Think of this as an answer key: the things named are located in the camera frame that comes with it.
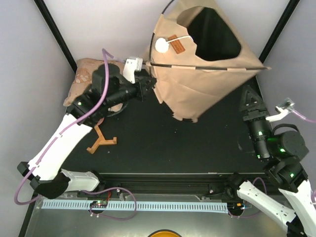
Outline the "beige black pet tent fabric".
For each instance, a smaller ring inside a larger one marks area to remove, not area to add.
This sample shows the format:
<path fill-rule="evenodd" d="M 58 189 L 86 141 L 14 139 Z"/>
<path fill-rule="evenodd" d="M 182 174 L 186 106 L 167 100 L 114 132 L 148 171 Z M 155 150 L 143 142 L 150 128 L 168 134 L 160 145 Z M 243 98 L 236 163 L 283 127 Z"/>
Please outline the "beige black pet tent fabric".
<path fill-rule="evenodd" d="M 155 50 L 158 38 L 169 50 Z M 213 0 L 175 0 L 164 14 L 154 40 L 152 63 L 209 67 L 265 67 Z M 144 53 L 145 67 L 149 47 Z M 263 70 L 192 70 L 153 67 L 154 93 L 177 120 L 198 118 Z"/>

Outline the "beige patterned pillow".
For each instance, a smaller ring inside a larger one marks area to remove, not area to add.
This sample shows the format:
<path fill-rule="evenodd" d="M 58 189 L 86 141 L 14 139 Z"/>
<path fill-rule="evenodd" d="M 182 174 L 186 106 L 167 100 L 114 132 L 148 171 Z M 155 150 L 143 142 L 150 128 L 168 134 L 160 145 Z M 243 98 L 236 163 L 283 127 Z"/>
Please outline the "beige patterned pillow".
<path fill-rule="evenodd" d="M 109 60 L 108 65 L 109 69 L 112 65 L 118 66 L 119 72 L 120 74 L 122 74 L 124 68 L 123 62 Z M 105 72 L 104 61 L 102 60 L 82 58 L 77 61 L 77 66 L 78 68 L 75 73 L 75 79 L 70 87 L 68 96 L 63 102 L 63 105 L 65 107 L 70 106 L 78 96 L 83 94 L 86 89 L 92 86 L 92 74 L 94 71 L 96 71 L 100 66 L 103 66 L 103 74 Z M 102 95 L 102 91 L 103 89 L 101 90 L 100 95 L 97 95 L 96 99 L 93 99 L 95 101 L 93 102 L 94 104 L 99 101 Z M 115 112 L 121 113 L 125 109 L 125 106 L 127 106 L 127 103 L 120 103 L 118 105 L 112 106 L 109 109 L 109 112 L 110 114 L 115 114 Z"/>

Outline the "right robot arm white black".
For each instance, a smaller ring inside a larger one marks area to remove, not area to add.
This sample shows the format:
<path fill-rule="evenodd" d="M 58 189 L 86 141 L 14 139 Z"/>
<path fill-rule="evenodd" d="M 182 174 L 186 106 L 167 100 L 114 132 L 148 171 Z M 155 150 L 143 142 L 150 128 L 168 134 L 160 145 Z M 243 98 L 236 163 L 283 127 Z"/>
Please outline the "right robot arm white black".
<path fill-rule="evenodd" d="M 246 123 L 257 159 L 265 162 L 263 170 L 269 181 L 283 194 L 288 208 L 256 188 L 250 181 L 239 179 L 225 185 L 225 195 L 241 198 L 273 219 L 288 237 L 316 235 L 315 194 L 301 160 L 309 153 L 297 126 L 280 121 L 294 112 L 294 102 L 287 98 L 276 106 L 271 116 L 261 96 L 249 85 L 242 91 L 240 111 Z"/>

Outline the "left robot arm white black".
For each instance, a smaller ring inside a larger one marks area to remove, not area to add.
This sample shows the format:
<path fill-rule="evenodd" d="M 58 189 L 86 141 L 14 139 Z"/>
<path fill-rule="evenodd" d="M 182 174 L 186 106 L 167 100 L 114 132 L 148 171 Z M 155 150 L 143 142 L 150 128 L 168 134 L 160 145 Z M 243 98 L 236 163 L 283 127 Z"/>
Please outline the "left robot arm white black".
<path fill-rule="evenodd" d="M 100 65 L 92 72 L 92 84 L 66 109 L 58 129 L 45 147 L 29 162 L 17 166 L 24 180 L 39 195 L 55 199 L 65 192 L 90 192 L 101 197 L 105 183 L 94 171 L 75 172 L 62 169 L 62 164 L 75 146 L 107 117 L 109 108 L 126 105 L 130 99 L 143 101 L 157 80 L 145 72 L 134 73 L 135 82 L 120 74 L 114 64 Z"/>

